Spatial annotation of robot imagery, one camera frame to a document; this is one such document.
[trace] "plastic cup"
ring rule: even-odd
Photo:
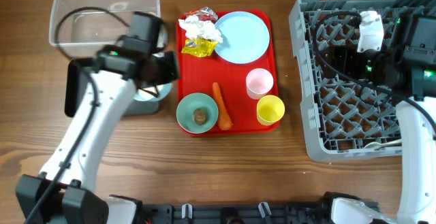
[[[260,99],[271,90],[274,78],[268,70],[256,68],[248,73],[245,82],[248,96],[252,99]]]
[[[256,110],[259,123],[269,126],[281,120],[285,114],[285,104],[275,95],[266,95],[258,101]]]

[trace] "dish rack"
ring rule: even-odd
[[[320,50],[358,44],[350,16],[333,17],[314,33],[317,22],[338,11],[378,11],[384,20],[383,45],[390,44],[393,26],[405,12],[436,16],[436,0],[297,0],[289,15],[292,52],[298,61],[302,101],[300,109],[308,156],[315,161],[370,159],[401,155],[401,147],[364,148],[369,142],[400,138],[395,107],[383,104],[386,95],[353,82],[323,77],[313,51],[312,36]]]

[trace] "light blue bowl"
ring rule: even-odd
[[[193,111],[201,108],[207,114],[207,122],[204,125],[197,125],[193,120]],[[194,93],[183,98],[177,106],[177,122],[190,133],[204,133],[217,123],[218,106],[212,97],[203,93]]]

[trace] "carrot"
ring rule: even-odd
[[[232,120],[230,119],[227,110],[225,109],[223,97],[221,96],[221,91],[219,90],[219,84],[214,82],[212,84],[213,99],[217,103],[219,116],[218,116],[218,127],[221,130],[229,130],[232,127]]]

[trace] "pink cup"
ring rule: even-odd
[[[256,68],[248,73],[245,83],[248,96],[252,99],[260,99],[271,90],[274,78],[269,71]]]

